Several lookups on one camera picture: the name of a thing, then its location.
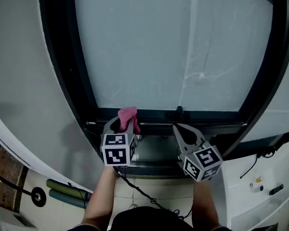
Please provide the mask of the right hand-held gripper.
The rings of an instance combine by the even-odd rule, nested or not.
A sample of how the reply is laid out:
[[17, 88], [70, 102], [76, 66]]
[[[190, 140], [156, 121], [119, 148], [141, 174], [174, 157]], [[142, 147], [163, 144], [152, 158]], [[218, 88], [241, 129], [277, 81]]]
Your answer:
[[190, 125], [178, 123], [172, 129], [179, 148], [178, 165], [184, 174], [196, 182], [216, 175], [223, 163], [216, 146], [204, 140], [202, 133]]

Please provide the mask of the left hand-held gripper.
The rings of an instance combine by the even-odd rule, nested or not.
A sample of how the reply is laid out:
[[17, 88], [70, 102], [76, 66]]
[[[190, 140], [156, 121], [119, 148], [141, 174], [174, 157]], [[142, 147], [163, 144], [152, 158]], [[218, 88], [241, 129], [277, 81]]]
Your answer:
[[127, 122], [124, 132], [120, 132], [120, 119], [114, 117], [103, 129], [101, 152], [105, 166], [129, 166], [135, 152], [134, 119]]

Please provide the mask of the pink cleaning cloth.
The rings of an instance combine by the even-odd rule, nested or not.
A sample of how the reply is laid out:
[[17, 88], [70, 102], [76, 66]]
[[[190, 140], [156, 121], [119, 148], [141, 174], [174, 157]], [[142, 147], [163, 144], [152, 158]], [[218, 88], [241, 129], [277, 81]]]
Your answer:
[[120, 119], [120, 131], [125, 131], [128, 125], [128, 122], [133, 120], [133, 133], [139, 135], [141, 133], [140, 127], [137, 120], [137, 108], [136, 107], [127, 107], [122, 108], [118, 111], [118, 117]]

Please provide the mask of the dark metal window frame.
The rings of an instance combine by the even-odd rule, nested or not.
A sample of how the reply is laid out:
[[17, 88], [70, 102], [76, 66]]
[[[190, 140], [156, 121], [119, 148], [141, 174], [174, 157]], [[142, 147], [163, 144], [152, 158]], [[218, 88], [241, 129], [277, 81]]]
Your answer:
[[[85, 128], [92, 136], [100, 139], [106, 121], [87, 121]], [[237, 134], [241, 130], [238, 124], [200, 124], [196, 126], [207, 140], [217, 135]], [[185, 178], [178, 163], [178, 149], [172, 132], [172, 124], [140, 124], [140, 141], [136, 143], [135, 154], [130, 166], [118, 167], [129, 178], [143, 179], [174, 179]]]

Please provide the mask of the person's right forearm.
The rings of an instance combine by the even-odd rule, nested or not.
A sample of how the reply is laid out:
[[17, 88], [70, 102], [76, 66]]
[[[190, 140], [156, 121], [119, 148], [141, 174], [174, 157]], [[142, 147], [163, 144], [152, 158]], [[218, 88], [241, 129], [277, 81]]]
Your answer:
[[212, 231], [220, 226], [209, 180], [193, 185], [192, 224], [200, 231]]

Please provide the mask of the person's left forearm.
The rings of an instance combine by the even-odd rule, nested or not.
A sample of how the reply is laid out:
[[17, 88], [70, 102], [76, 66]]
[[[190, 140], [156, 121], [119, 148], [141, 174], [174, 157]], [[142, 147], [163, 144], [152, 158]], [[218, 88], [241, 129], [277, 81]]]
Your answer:
[[114, 206], [117, 174], [112, 167], [105, 167], [89, 200], [82, 223], [106, 231]]

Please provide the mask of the black window latch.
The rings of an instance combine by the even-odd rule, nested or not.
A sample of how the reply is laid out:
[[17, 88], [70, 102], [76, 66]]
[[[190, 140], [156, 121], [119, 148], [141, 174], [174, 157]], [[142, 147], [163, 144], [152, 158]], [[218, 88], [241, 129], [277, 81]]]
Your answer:
[[167, 111], [165, 117], [170, 120], [183, 121], [184, 110], [181, 106], [177, 106], [176, 110]]

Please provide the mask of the olive rolled mat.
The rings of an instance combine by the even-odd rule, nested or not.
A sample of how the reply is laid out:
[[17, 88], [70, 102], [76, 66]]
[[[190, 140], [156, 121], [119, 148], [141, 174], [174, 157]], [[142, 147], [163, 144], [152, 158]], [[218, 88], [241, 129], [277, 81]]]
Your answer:
[[66, 185], [60, 182], [57, 182], [55, 180], [52, 179], [47, 179], [46, 180], [46, 186], [57, 191], [60, 193], [63, 193], [65, 195], [69, 195], [78, 199], [83, 199], [85, 201], [88, 201], [90, 198], [90, 193], [79, 189], [75, 186], [70, 186], [70, 185]]

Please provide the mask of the large frosted glass pane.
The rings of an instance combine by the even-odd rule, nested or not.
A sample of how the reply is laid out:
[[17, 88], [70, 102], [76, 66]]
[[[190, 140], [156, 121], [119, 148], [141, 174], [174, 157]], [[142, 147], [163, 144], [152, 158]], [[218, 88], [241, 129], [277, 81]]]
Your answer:
[[267, 0], [75, 0], [101, 108], [238, 111], [271, 31]]

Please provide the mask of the teal rolled mat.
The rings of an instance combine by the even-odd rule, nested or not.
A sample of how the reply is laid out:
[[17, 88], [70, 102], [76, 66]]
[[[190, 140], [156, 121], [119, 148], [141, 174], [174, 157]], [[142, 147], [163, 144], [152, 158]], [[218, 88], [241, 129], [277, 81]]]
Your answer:
[[89, 203], [89, 201], [83, 200], [82, 198], [79, 199], [73, 196], [69, 196], [53, 189], [49, 190], [49, 196], [63, 203], [80, 207], [80, 208], [86, 208]]

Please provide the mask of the person's dark shirt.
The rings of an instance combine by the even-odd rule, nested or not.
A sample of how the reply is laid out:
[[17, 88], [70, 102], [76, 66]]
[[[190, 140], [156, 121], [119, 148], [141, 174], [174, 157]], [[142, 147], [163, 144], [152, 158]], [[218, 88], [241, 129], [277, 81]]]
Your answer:
[[[112, 206], [87, 207], [82, 222], [68, 231], [108, 231]], [[192, 204], [192, 225], [169, 210], [141, 206], [120, 212], [109, 231], [231, 231], [219, 223], [214, 206]]]

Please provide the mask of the narrow frosted glass pane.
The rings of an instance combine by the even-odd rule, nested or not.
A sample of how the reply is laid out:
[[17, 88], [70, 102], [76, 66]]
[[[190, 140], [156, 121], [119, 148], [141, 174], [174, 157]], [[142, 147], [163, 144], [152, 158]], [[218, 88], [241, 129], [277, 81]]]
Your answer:
[[289, 133], [289, 64], [267, 109], [242, 142], [276, 139]]

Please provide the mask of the black round stand base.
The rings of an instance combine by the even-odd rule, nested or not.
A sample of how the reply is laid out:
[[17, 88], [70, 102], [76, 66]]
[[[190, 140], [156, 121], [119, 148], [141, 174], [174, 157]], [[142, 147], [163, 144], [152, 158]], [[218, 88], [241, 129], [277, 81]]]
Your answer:
[[31, 192], [9, 182], [8, 180], [6, 180], [5, 178], [1, 177], [0, 176], [0, 180], [2, 183], [12, 187], [13, 189], [21, 192], [21, 193], [24, 193], [26, 195], [29, 195], [31, 197], [31, 200], [33, 202], [33, 204], [37, 207], [44, 207], [45, 204], [46, 204], [46, 194], [45, 194], [45, 191], [40, 188], [40, 187], [35, 187], [32, 189]]

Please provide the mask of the white storage box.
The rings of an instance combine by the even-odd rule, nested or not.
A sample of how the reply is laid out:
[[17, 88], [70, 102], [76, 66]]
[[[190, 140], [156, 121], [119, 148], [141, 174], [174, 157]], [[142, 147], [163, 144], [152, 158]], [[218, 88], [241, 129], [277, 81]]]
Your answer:
[[0, 231], [39, 231], [21, 214], [0, 206]]

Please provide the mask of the black window frame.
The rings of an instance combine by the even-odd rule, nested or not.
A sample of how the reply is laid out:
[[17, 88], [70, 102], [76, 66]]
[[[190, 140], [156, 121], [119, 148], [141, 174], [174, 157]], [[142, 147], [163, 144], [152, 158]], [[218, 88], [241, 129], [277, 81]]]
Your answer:
[[[286, 136], [282, 136], [274, 144], [254, 142], [251, 147], [240, 145], [274, 97], [289, 63], [289, 0], [268, 1], [273, 4], [273, 21], [268, 45], [260, 70], [241, 108], [238, 111], [184, 110], [182, 122], [189, 125], [242, 126], [237, 134], [217, 135], [217, 138], [213, 139], [213, 143], [226, 160], [259, 152], [271, 152], [281, 147], [287, 139]], [[100, 139], [86, 130], [86, 122], [107, 122], [117, 115], [118, 110], [101, 108], [96, 103], [80, 43], [75, 0], [39, 0], [39, 5], [46, 45], [59, 84], [80, 128], [96, 148]], [[140, 124], [180, 122], [167, 119], [167, 111], [169, 110], [140, 109], [137, 112], [138, 121]]]

